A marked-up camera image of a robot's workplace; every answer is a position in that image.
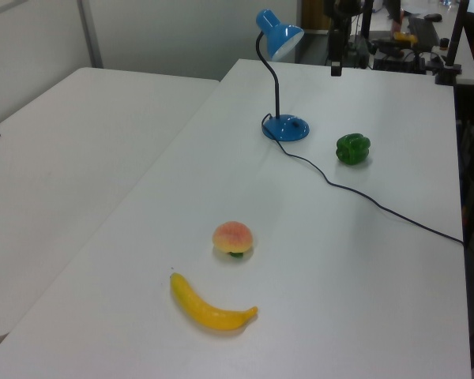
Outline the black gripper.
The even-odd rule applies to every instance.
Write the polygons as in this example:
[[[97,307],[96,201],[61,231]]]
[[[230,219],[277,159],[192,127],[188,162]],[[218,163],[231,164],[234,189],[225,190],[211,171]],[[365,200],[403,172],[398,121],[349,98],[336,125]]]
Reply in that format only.
[[[331,61],[331,76],[341,76],[344,52],[344,33],[340,29],[329,32],[328,60]]]

